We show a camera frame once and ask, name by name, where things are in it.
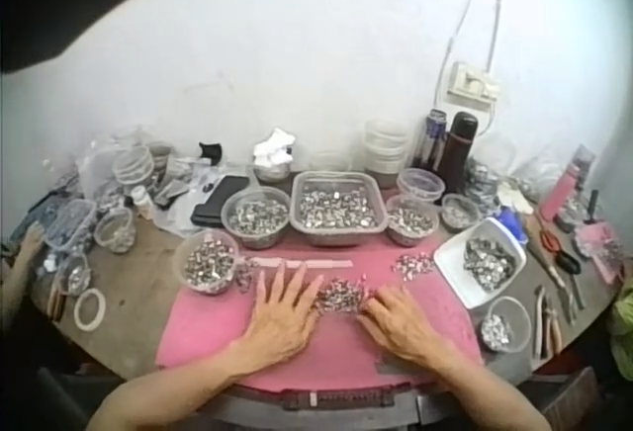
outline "green object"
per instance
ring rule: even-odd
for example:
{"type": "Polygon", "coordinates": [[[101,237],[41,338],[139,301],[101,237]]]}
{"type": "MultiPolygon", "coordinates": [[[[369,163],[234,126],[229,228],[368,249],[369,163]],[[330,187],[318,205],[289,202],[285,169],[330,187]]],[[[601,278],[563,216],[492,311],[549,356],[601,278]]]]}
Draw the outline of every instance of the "green object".
{"type": "Polygon", "coordinates": [[[609,320],[611,354],[617,368],[629,382],[633,382],[633,279],[624,283],[609,320]]]}

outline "white tray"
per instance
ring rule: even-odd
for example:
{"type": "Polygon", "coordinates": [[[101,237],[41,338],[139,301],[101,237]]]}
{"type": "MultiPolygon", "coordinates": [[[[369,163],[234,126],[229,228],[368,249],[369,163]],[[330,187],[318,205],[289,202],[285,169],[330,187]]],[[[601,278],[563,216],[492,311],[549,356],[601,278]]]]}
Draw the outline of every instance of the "white tray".
{"type": "Polygon", "coordinates": [[[525,252],[514,236],[494,218],[486,218],[440,246],[433,257],[439,271],[447,283],[464,304],[466,309],[473,309],[493,300],[507,288],[516,275],[525,266],[525,252]],[[516,269],[512,276],[495,291],[488,293],[471,273],[464,269],[464,250],[471,236],[483,235],[498,241],[508,254],[514,257],[516,269]]]}

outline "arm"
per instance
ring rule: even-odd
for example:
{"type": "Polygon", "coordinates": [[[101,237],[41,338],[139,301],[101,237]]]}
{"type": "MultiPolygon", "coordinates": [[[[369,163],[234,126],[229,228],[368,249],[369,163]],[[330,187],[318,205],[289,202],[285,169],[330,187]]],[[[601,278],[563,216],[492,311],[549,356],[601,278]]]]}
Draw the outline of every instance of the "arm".
{"type": "Polygon", "coordinates": [[[404,288],[381,288],[358,317],[369,334],[394,354],[433,372],[479,426],[493,430],[548,431],[547,420],[515,387],[474,364],[428,323],[404,288]]]}
{"type": "MultiPolygon", "coordinates": [[[[20,253],[13,264],[12,271],[3,272],[3,278],[6,278],[2,284],[2,332],[9,330],[13,318],[17,310],[20,308],[22,298],[24,297],[27,283],[29,282],[29,265],[42,248],[44,229],[35,222],[27,230],[20,253]]],[[[6,263],[3,262],[3,269],[9,270],[6,263]]]]}
{"type": "Polygon", "coordinates": [[[267,299],[259,276],[250,325],[242,337],[214,357],[127,382],[108,396],[88,431],[135,430],[164,426],[196,411],[246,375],[286,361],[308,344],[317,324],[312,310],[322,277],[300,294],[306,268],[300,268],[284,292],[280,267],[267,299]]]}

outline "black thermos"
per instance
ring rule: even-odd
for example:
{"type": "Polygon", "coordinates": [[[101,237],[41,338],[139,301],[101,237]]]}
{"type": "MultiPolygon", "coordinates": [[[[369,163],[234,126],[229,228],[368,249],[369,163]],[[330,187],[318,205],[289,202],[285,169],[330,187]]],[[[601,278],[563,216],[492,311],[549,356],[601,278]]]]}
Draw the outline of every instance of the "black thermos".
{"type": "Polygon", "coordinates": [[[444,152],[437,166],[437,175],[446,184],[445,194],[461,192],[464,187],[464,166],[477,133],[477,118],[459,112],[446,136],[444,152]]]}

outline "black phone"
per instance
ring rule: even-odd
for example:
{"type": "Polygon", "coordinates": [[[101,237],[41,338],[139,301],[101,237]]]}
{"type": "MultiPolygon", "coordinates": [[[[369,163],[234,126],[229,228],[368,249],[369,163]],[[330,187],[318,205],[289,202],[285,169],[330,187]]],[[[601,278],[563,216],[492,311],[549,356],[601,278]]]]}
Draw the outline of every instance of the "black phone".
{"type": "Polygon", "coordinates": [[[224,176],[203,204],[191,214],[191,222],[198,226],[221,227],[220,212],[230,196],[248,187],[250,181],[243,176],[224,176]]]}

